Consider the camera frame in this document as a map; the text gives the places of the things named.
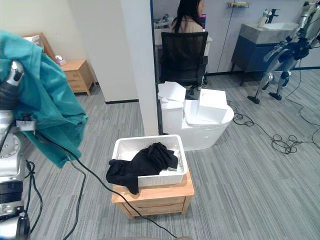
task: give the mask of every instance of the gray carpet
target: gray carpet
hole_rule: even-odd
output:
[[[302,71],[300,88],[292,98],[305,105],[302,114],[320,124],[319,70]],[[286,96],[297,85],[292,73]],[[247,99],[257,81],[239,86],[240,75],[208,79],[207,88],[226,91],[228,100],[270,134],[288,138],[294,134],[310,141],[317,130],[298,116],[298,106],[277,101],[265,91],[260,105]],[[275,91],[276,85],[268,90]],[[80,146],[81,160],[103,180],[115,141],[143,135],[139,103],[105,105],[99,86],[92,96],[79,96],[89,115]],[[320,143],[320,132],[315,136]],[[310,143],[285,155],[271,147],[271,140],[256,126],[232,123],[217,143],[207,150],[187,152],[195,196],[186,215],[151,216],[177,236],[194,240],[318,240],[320,239],[320,150]],[[43,197],[43,212],[32,233],[33,240],[61,240],[71,229],[82,175],[70,164],[56,168],[37,149],[29,146],[27,158],[36,164],[36,182]],[[32,191],[31,224],[39,201]],[[88,176],[82,197],[79,223],[70,240],[102,240],[114,237],[172,239],[164,230],[137,218],[129,220],[107,192]]]

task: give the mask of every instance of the black office chair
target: black office chair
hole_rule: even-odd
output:
[[[182,86],[192,86],[186,99],[197,100],[194,89],[200,89],[208,64],[204,56],[208,32],[171,33],[162,32],[162,57],[160,83],[177,82]]]

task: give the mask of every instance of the white basket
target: white basket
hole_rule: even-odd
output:
[[[138,186],[147,187],[181,183],[182,178],[188,171],[188,165],[184,147],[178,135],[118,139],[115,142],[112,159],[131,161],[140,150],[154,143],[162,143],[168,150],[174,151],[174,155],[178,158],[177,171],[162,170],[159,175],[138,176]]]

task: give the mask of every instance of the teal jacket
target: teal jacket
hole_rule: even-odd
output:
[[[31,113],[32,118],[37,119],[38,131],[80,157],[78,146],[88,117],[70,89],[65,73],[41,47],[0,30],[0,82],[8,76],[13,60],[22,63],[24,68],[16,118],[20,118],[21,113]],[[64,166],[68,158],[63,151],[39,142],[33,132],[24,134],[58,168]]]

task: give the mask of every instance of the wall shelf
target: wall shelf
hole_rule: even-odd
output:
[[[229,2],[229,8],[249,8],[251,3],[248,2]]]

